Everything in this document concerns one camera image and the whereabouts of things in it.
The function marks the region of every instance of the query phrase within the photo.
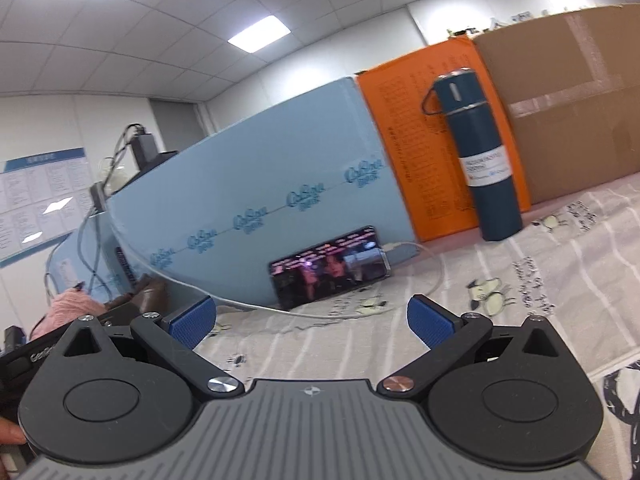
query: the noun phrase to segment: video on phone screen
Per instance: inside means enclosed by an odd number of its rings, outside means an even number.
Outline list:
[[[384,278],[388,269],[373,227],[270,264],[280,305],[289,310]]]

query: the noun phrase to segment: blue gripper pad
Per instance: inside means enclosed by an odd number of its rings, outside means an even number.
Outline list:
[[[409,328],[429,348],[434,348],[462,327],[462,320],[429,298],[416,294],[406,308]]]
[[[213,330],[216,323],[216,303],[211,298],[206,298],[175,318],[166,320],[169,323],[169,335],[193,350]]]

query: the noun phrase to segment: thermos bottle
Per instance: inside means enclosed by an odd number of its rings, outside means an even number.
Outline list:
[[[462,68],[439,76],[436,92],[478,212],[482,238],[504,240],[522,229],[507,150],[476,72]]]

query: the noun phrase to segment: blue poster header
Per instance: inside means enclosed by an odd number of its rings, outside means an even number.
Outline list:
[[[22,170],[31,166],[40,166],[41,164],[50,164],[59,162],[60,160],[71,160],[72,158],[84,157],[84,148],[73,148],[72,150],[61,150],[59,152],[39,153],[38,155],[24,156],[23,158],[14,158],[8,160],[4,164],[4,172]]]

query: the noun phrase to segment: orange box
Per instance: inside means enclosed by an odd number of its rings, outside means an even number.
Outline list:
[[[442,115],[422,113],[422,100],[441,74],[462,67],[478,79],[509,153],[521,211],[531,208],[511,126],[489,73],[469,38],[452,38],[399,57],[358,76],[409,211],[416,236],[433,240],[478,226],[456,145]],[[438,110],[434,96],[429,110]]]

